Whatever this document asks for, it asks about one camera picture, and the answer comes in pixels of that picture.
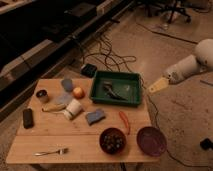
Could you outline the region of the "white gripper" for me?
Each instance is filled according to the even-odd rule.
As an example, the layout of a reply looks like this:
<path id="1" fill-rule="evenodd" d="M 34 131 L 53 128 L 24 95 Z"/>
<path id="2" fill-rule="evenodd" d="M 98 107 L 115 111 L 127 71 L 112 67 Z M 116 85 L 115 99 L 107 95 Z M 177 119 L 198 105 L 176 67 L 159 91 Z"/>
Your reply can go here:
<path id="1" fill-rule="evenodd" d="M 176 65 L 168 67 L 164 73 L 164 77 L 159 78 L 152 85 L 148 87 L 150 93 L 158 92 L 164 88 L 167 88 L 170 84 L 178 84 L 184 80 L 184 76 Z"/>

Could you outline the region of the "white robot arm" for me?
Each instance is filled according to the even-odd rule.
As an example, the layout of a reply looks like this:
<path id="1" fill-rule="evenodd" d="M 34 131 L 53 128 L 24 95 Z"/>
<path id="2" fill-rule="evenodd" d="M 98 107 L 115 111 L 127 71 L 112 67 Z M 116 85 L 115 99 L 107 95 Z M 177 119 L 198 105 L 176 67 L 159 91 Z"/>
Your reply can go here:
<path id="1" fill-rule="evenodd" d="M 148 91 L 155 93 L 191 76 L 210 71 L 213 71 L 213 39 L 204 39 L 195 46 L 193 54 L 168 67 L 162 76 L 148 87 Z"/>

